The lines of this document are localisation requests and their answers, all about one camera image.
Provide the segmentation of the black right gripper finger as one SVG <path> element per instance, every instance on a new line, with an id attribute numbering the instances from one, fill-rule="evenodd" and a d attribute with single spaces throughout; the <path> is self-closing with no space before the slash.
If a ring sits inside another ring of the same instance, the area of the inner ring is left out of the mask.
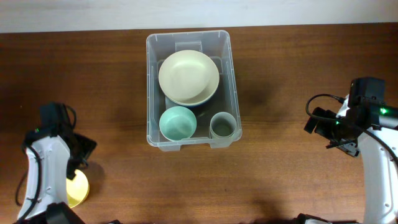
<path id="1" fill-rule="evenodd" d="M 330 110 L 324 110 L 320 107 L 315 108 L 312 112 L 312 115 L 321 116 L 324 118 L 336 118 L 336 113 Z M 304 130 L 310 134 L 314 132 L 321 136 L 332 136 L 333 127 L 335 126 L 335 124 L 336 123 L 329 123 L 310 117 L 304 127 Z"/>
<path id="2" fill-rule="evenodd" d="M 326 148 L 337 148 L 351 157 L 358 157 L 360 153 L 356 141 L 330 141 Z"/>

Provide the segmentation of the yellow small bowl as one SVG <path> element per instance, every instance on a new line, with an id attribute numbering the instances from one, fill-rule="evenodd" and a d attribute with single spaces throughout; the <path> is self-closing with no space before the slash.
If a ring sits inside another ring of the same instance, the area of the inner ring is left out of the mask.
<path id="1" fill-rule="evenodd" d="M 67 179 L 66 184 L 68 206 L 73 208 L 83 203 L 90 192 L 90 185 L 86 175 L 77 169 L 73 180 Z"/>

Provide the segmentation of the green small bowl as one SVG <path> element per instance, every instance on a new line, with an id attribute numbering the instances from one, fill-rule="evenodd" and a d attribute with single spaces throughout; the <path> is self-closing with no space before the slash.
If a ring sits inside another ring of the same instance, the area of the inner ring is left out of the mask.
<path id="1" fill-rule="evenodd" d="M 197 119 L 190 109 L 174 106 L 161 115 L 159 129 L 166 139 L 180 141 L 193 136 L 197 129 Z"/>

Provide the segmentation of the grey plastic cup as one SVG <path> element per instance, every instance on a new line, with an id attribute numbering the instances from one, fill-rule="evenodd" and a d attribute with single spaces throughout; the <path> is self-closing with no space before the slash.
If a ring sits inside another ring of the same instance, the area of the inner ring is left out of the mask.
<path id="1" fill-rule="evenodd" d="M 219 112 L 211 118 L 209 129 L 213 139 L 230 138 L 236 132 L 237 122 L 232 114 Z"/>

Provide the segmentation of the blue large bowl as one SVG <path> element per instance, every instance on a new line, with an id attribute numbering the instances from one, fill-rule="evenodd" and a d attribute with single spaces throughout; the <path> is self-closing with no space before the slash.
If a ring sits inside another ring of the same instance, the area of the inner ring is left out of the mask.
<path id="1" fill-rule="evenodd" d="M 188 108 L 192 108 L 192 107 L 197 107 L 197 106 L 202 106 L 205 103 L 211 101 L 214 98 L 214 95 L 216 94 L 216 92 L 214 92 L 210 97 L 208 97 L 206 100 L 203 100 L 199 103 L 193 103 L 193 104 L 186 104 L 186 103 L 177 103 L 179 106 L 185 106 Z"/>

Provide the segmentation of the beige large bowl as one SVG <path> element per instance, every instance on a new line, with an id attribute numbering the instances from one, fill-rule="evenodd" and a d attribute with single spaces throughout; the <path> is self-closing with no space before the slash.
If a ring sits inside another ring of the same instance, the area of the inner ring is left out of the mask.
<path id="1" fill-rule="evenodd" d="M 174 103 L 193 104 L 216 92 L 220 74 L 209 56 L 195 50 L 181 50 L 167 57 L 159 69 L 159 85 Z"/>

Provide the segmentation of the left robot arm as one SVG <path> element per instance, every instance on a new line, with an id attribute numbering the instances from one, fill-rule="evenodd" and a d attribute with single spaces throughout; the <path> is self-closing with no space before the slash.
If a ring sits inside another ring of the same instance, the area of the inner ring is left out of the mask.
<path id="1" fill-rule="evenodd" d="M 27 187 L 17 223 L 83 223 L 68 206 L 67 179 L 88 166 L 96 141 L 57 127 L 27 132 L 22 151 L 29 160 Z"/>

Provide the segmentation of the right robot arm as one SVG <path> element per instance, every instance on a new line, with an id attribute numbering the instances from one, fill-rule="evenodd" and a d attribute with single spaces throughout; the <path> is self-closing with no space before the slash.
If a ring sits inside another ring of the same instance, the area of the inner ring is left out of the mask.
<path id="1" fill-rule="evenodd" d="M 327 148 L 361 156 L 364 223 L 397 223 L 397 113 L 384 105 L 343 105 L 339 113 L 315 108 L 305 130 L 330 141 Z"/>

